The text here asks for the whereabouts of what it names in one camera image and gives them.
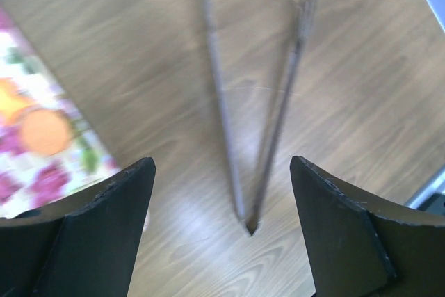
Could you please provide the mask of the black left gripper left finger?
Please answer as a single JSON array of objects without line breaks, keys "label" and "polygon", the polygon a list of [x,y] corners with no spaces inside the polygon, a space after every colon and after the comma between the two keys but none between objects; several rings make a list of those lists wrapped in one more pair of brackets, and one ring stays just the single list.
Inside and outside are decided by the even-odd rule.
[{"label": "black left gripper left finger", "polygon": [[2,296],[126,296],[156,166],[145,157],[43,207],[1,219]]}]

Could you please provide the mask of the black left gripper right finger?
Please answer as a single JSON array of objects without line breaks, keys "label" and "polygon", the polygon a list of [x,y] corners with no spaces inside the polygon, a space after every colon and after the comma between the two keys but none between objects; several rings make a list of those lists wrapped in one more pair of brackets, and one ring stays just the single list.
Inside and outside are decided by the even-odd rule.
[{"label": "black left gripper right finger", "polygon": [[444,215],[381,198],[301,156],[290,173],[317,296],[444,295]]}]

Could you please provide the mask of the metal serving tongs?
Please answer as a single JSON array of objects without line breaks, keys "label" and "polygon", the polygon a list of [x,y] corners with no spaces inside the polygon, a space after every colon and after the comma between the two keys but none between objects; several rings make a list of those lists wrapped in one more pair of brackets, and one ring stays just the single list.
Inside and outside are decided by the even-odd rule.
[{"label": "metal serving tongs", "polygon": [[219,136],[225,154],[229,194],[248,236],[259,229],[273,163],[284,129],[298,68],[309,39],[318,0],[283,0],[284,23],[274,25],[269,47],[250,55],[245,47],[228,64],[223,21],[216,0],[197,0],[209,62]]}]

